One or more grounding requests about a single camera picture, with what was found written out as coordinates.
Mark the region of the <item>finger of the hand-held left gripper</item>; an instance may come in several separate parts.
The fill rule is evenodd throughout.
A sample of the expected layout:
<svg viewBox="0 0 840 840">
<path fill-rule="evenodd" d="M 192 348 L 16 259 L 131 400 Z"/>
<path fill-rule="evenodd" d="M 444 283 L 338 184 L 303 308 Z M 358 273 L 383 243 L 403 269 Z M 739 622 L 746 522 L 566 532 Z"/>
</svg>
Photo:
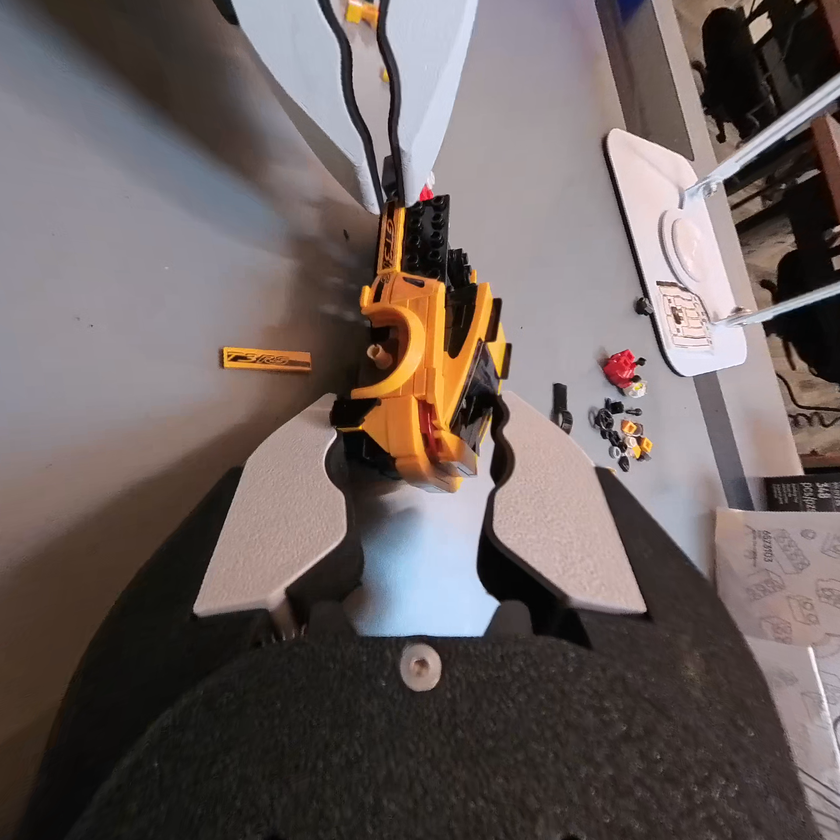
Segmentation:
<svg viewBox="0 0 840 840">
<path fill-rule="evenodd" d="M 332 3 L 233 1 L 232 7 L 310 150 L 354 201 L 380 214 L 375 147 L 354 95 L 350 42 Z"/>
<path fill-rule="evenodd" d="M 389 77 L 388 140 L 401 202 L 416 202 L 440 152 L 477 1 L 383 1 L 377 43 Z"/>
</svg>

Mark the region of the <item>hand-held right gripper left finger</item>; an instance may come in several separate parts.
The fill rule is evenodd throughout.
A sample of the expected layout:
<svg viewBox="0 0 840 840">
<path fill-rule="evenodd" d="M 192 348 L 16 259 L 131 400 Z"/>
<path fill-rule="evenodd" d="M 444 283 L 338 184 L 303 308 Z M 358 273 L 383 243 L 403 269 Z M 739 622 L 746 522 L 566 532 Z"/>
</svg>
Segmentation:
<svg viewBox="0 0 840 840">
<path fill-rule="evenodd" d="M 299 634 L 313 607 L 362 583 L 364 551 L 327 393 L 249 456 L 193 604 L 201 618 L 266 611 Z"/>
</svg>

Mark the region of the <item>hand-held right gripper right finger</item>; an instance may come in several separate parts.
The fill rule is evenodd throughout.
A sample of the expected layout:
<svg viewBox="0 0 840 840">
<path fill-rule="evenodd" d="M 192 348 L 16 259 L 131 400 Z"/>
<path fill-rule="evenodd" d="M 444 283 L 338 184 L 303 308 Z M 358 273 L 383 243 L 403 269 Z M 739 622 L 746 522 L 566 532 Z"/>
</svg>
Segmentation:
<svg viewBox="0 0 840 840">
<path fill-rule="evenodd" d="M 533 617 L 565 608 L 641 616 L 647 607 L 590 457 L 514 392 L 494 405 L 492 488 L 478 575 Z"/>
</svg>

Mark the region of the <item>yellow lego car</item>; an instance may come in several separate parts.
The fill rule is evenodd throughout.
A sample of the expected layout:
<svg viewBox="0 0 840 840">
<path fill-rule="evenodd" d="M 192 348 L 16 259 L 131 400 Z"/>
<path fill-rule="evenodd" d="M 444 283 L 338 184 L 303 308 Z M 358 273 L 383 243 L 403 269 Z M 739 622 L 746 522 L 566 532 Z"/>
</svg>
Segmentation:
<svg viewBox="0 0 840 840">
<path fill-rule="evenodd" d="M 511 357 L 502 301 L 450 245 L 449 212 L 432 175 L 415 204 L 384 205 L 374 276 L 360 293 L 369 343 L 355 387 L 330 413 L 348 460 L 442 493 L 476 474 Z"/>
</svg>

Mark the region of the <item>pile of small lego parts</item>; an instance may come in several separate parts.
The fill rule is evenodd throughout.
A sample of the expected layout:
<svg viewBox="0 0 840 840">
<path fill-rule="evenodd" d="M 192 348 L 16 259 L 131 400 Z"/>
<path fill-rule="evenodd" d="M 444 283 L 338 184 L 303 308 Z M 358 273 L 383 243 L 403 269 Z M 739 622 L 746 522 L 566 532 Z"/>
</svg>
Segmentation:
<svg viewBox="0 0 840 840">
<path fill-rule="evenodd" d="M 615 461 L 612 472 L 627 474 L 634 465 L 651 461 L 655 445 L 646 435 L 642 414 L 640 408 L 611 398 L 590 409 L 590 426 L 605 441 L 607 455 Z"/>
</svg>

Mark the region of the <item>long yellow lego tile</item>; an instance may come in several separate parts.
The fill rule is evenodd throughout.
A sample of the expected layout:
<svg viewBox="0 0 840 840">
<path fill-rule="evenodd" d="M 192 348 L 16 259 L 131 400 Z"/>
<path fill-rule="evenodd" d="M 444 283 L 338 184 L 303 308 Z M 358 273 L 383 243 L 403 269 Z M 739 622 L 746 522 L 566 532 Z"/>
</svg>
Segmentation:
<svg viewBox="0 0 840 840">
<path fill-rule="evenodd" d="M 304 374 L 312 371 L 311 354 L 300 351 L 224 346 L 219 351 L 219 360 L 226 370 Z"/>
</svg>

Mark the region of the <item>lego sticker sheet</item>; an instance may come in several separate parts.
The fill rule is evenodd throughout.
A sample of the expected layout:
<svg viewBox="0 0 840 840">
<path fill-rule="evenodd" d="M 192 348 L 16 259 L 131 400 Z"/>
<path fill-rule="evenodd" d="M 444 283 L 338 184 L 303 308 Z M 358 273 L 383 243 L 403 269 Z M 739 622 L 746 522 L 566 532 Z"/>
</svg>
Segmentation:
<svg viewBox="0 0 840 840">
<path fill-rule="evenodd" d="M 712 351 L 708 311 L 695 292 L 676 282 L 659 282 L 654 302 L 667 347 L 695 353 Z"/>
</svg>

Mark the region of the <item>white paper bag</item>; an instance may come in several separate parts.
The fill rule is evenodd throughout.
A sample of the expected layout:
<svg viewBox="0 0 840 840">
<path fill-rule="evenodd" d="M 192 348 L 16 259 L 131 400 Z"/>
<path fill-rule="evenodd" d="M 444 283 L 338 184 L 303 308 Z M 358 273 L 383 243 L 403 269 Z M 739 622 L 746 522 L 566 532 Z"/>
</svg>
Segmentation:
<svg viewBox="0 0 840 840">
<path fill-rule="evenodd" d="M 794 769 L 822 838 L 839 838 L 837 686 L 813 647 L 749 637 L 789 743 Z"/>
<path fill-rule="evenodd" d="M 838 653 L 839 514 L 717 510 L 717 593 L 747 637 Z"/>
</svg>

